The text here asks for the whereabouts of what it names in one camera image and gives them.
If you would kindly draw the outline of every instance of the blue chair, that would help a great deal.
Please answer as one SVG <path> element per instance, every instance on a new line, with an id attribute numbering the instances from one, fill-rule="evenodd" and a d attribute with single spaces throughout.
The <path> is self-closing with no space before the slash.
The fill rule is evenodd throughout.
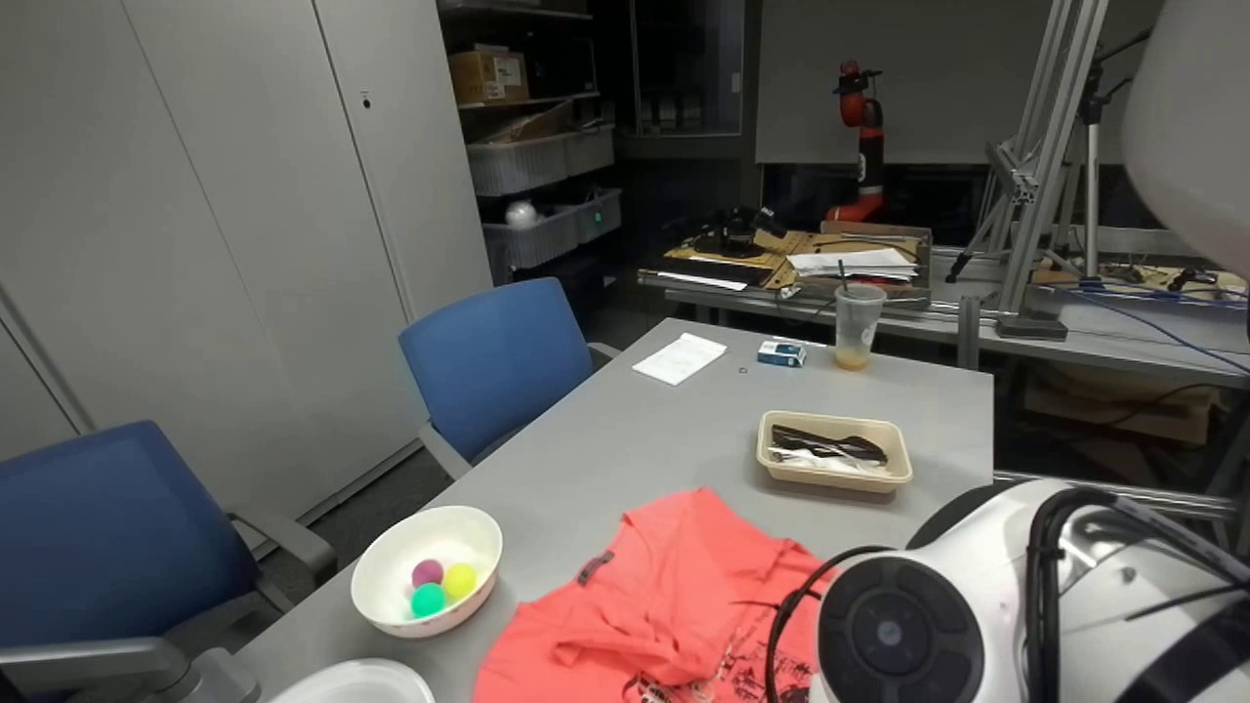
<path id="1" fill-rule="evenodd" d="M 590 369 L 570 300 L 555 278 L 452 300 L 398 337 L 432 423 L 428 447 L 448 477 L 555 407 Z"/>
<path id="2" fill-rule="evenodd" d="M 94 644 L 119 656 L 119 641 L 167 636 L 252 592 L 286 607 L 232 519 L 286 548 L 313 583 L 336 571 L 321 533 L 221 510 L 152 423 L 0 459 L 0 675 L 30 671 L 15 650 L 71 650 L 81 671 Z"/>

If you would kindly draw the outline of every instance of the pink fabric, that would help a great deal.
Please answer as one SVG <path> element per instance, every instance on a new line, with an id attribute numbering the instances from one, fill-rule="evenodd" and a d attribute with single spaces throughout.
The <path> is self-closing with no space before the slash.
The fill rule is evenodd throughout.
<path id="1" fill-rule="evenodd" d="M 476 703 L 684 703 L 764 700 L 773 604 L 817 559 L 771 538 L 714 492 L 627 510 L 579 583 L 521 604 L 476 671 Z M 808 597 L 779 649 L 779 688 L 804 688 L 817 658 Z"/>

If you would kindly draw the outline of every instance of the desk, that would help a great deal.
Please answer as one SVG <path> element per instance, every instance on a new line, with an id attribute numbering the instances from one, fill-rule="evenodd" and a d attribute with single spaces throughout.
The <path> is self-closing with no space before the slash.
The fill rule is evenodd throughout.
<path id="1" fill-rule="evenodd" d="M 726 342 L 711 367 L 682 386 L 636 373 L 632 361 L 682 330 Z M 415 662 L 438 700 L 471 700 L 474 671 L 521 601 L 573 577 L 598 555 L 627 508 L 714 489 L 747 519 L 800 538 L 813 555 L 857 541 L 902 541 L 930 510 L 993 481 L 993 377 L 956 367 L 878 359 L 866 373 L 833 369 L 813 347 L 808 367 L 764 367 L 764 337 L 663 318 L 555 408 L 485 458 L 435 505 L 476 505 L 503 524 L 502 588 L 463 627 L 435 641 L 390 641 L 356 617 L 349 572 L 286 613 L 238 656 L 265 693 L 351 656 Z M 895 499 L 786 489 L 756 463 L 764 408 L 873 412 L 902 425 L 913 484 Z"/>
<path id="2" fill-rule="evenodd" d="M 952 252 L 956 248 L 938 248 L 938 265 L 935 265 L 938 278 L 946 278 Z M 736 290 L 705 290 L 705 285 L 668 285 L 655 278 L 642 278 L 642 282 L 663 290 L 663 296 L 678 304 L 738 309 L 738 312 L 757 312 L 757 316 L 833 325 L 833 304 L 804 300 L 804 296 L 782 300 L 779 291 L 767 291 L 767 290 L 736 291 Z M 935 304 L 928 312 L 907 312 L 907 309 L 889 312 L 878 330 L 935 341 L 935 342 L 956 342 L 956 300 L 964 291 L 968 296 L 993 291 L 988 273 L 977 261 L 964 268 L 961 285 L 935 282 Z M 1132 312 L 1165 325 L 1170 330 L 1176 330 L 1193 342 L 1205 342 L 1205 347 L 1250 367 L 1247 318 L 1180 316 L 1180 312 L 1155 312 L 1155 309 L 1132 309 Z M 1226 361 L 1201 354 L 1193 347 L 1180 347 L 1176 341 L 1159 337 L 1155 326 L 1144 326 L 1141 318 L 1131 318 L 1113 309 L 1066 304 L 1063 325 L 1066 325 L 1066 341 L 1020 341 L 1020 337 L 1001 337 L 993 326 L 993 312 L 985 312 L 982 347 L 1001 350 L 1001 354 L 1096 361 L 1096 367 L 1119 367 L 1119 369 L 1172 369 L 1172 373 L 1187 373 L 1193 382 L 1250 391 L 1247 369 L 1226 367 Z"/>

